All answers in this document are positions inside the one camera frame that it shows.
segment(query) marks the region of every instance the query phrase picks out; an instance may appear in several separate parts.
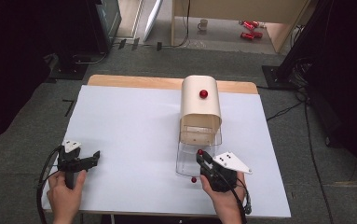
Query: white table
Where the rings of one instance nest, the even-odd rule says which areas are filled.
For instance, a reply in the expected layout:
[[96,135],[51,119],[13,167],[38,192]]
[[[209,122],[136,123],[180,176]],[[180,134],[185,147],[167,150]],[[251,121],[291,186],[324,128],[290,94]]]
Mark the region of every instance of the white table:
[[[290,217],[260,96],[219,95],[223,143],[217,153],[233,151],[253,170],[245,176],[252,198],[250,216]],[[200,181],[193,184],[175,173],[180,97],[179,90],[82,87],[65,139],[83,144],[81,158],[97,150],[101,157],[88,172],[80,211],[215,216]],[[48,184],[42,204],[50,211],[46,191]]]

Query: human hand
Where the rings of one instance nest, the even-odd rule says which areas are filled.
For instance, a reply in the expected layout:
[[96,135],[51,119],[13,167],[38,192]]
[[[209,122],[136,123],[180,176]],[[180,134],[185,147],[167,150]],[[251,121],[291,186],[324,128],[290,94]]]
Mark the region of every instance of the human hand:
[[[244,173],[237,172],[237,178],[245,185]],[[211,200],[213,200],[213,208],[222,223],[241,224],[240,210],[231,190],[227,192],[216,192],[211,188],[210,182],[205,175],[201,175],[200,180],[203,190],[210,196]],[[237,180],[237,185],[241,186],[242,184],[239,180]],[[241,202],[243,202],[246,193],[245,188],[235,187],[234,190]]]
[[48,199],[54,214],[54,224],[72,223],[79,210],[82,188],[86,179],[86,171],[81,171],[76,179],[74,189],[65,185],[65,172],[57,172],[49,179]]

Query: metal stand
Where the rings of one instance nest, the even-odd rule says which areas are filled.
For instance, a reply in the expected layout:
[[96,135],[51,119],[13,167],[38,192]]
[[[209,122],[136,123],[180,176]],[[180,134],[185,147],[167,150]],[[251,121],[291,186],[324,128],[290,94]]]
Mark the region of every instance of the metal stand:
[[82,63],[62,64],[57,62],[50,72],[49,79],[69,79],[69,80],[82,80],[86,70],[88,69],[89,58],[82,58]]
[[297,87],[288,79],[278,79],[277,71],[279,66],[262,65],[263,75],[265,76],[268,88],[272,90],[295,90]]

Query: handheld controller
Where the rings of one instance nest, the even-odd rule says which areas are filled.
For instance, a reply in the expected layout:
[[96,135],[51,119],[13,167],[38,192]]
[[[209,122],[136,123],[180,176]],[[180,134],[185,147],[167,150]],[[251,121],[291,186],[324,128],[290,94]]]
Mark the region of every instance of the handheld controller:
[[59,151],[57,168],[59,171],[65,172],[65,185],[69,189],[74,188],[75,173],[97,166],[100,158],[100,151],[97,151],[92,157],[79,159],[80,146],[81,144],[78,142],[66,140],[64,148]]
[[[207,177],[213,191],[227,192],[230,190],[230,186],[236,186],[237,172],[215,162],[206,151],[199,150],[196,161],[200,165],[200,173]],[[205,161],[213,167],[210,168],[205,164]]]

